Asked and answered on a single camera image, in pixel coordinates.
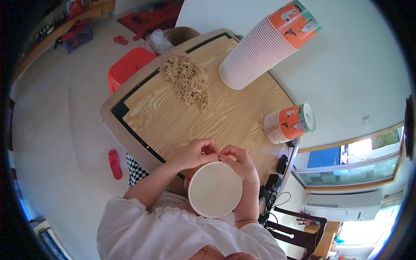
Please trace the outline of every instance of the stack of paper bowls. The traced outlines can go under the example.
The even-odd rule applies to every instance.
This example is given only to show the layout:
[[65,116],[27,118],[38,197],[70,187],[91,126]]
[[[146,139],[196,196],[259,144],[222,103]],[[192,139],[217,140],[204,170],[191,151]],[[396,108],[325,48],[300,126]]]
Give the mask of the stack of paper bowls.
[[221,63],[220,78],[232,89],[243,89],[320,30],[308,10],[292,1],[264,18],[243,38]]
[[273,144],[293,140],[315,128],[314,112],[306,103],[270,113],[264,119],[264,132]]

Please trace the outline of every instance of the air conditioner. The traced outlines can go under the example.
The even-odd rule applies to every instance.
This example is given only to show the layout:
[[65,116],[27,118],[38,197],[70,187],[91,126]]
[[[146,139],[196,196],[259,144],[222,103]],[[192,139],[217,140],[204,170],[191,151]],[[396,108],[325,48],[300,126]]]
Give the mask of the air conditioner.
[[373,220],[380,209],[381,191],[347,195],[308,194],[305,212],[328,221]]

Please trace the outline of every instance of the white shirt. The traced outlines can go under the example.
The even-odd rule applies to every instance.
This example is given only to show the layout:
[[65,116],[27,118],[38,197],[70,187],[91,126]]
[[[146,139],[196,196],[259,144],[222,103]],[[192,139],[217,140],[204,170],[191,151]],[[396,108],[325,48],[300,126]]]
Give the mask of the white shirt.
[[151,211],[135,198],[109,200],[97,233],[100,258],[184,260],[210,245],[226,256],[245,252],[262,260],[287,259],[260,224],[237,229],[220,219],[197,216],[185,197],[163,193]]

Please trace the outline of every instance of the blue crate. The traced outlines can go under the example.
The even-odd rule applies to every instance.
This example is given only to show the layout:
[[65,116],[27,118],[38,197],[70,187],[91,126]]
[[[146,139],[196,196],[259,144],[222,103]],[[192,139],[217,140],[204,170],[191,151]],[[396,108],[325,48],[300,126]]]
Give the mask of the blue crate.
[[91,31],[91,23],[88,22],[87,29],[80,31],[77,33],[75,38],[69,39],[65,44],[65,48],[67,49],[67,53],[71,54],[73,51],[81,47],[82,45],[90,42],[92,40],[92,31]]

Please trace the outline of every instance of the white paper bowl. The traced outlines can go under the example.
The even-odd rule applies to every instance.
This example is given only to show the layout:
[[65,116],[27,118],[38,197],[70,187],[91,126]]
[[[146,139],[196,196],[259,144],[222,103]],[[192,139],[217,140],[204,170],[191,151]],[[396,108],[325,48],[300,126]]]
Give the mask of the white paper bowl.
[[188,198],[192,208],[206,218],[220,218],[240,202],[243,181],[221,161],[199,168],[189,183]]

